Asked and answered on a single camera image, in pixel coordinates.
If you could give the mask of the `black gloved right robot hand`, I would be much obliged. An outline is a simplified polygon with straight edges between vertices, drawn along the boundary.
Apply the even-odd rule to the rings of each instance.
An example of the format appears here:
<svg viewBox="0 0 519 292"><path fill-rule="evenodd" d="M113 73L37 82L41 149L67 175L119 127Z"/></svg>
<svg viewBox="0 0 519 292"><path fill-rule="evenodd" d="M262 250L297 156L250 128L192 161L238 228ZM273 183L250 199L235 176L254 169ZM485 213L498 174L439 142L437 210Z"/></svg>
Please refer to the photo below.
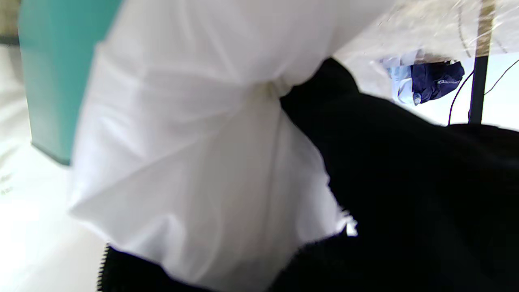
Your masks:
<svg viewBox="0 0 519 292"><path fill-rule="evenodd" d="M361 233L302 247L266 292L517 292L517 132L433 126L331 59L281 106Z"/></svg>

